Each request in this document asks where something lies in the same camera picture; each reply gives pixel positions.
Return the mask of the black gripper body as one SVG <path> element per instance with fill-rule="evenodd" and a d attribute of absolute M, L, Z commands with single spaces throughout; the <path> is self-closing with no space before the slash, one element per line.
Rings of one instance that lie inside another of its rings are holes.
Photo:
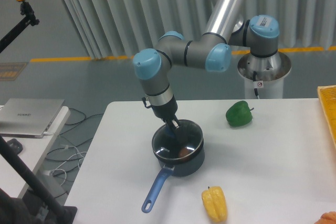
<path fill-rule="evenodd" d="M 172 97 L 172 99 L 168 103 L 159 106 L 147 105 L 146 97 L 142 97 L 142 102 L 145 108 L 152 109 L 154 115 L 162 119 L 164 122 L 177 120 L 177 117 L 175 115 L 177 112 L 177 101 L 175 97 Z"/>

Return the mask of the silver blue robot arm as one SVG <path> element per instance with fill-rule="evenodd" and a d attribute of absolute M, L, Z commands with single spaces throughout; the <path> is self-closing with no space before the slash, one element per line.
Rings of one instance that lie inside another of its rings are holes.
<path fill-rule="evenodd" d="M 144 49 L 133 58 L 135 75 L 146 95 L 144 105 L 178 140 L 184 138 L 184 131 L 175 115 L 177 102 L 167 77 L 173 65 L 223 72 L 231 61 L 231 47 L 244 46 L 250 49 L 243 69 L 246 76 L 264 81 L 279 72 L 278 22 L 268 15 L 240 19 L 243 1 L 217 0 L 200 40 L 187 41 L 180 33 L 169 31 L 154 48 Z"/>

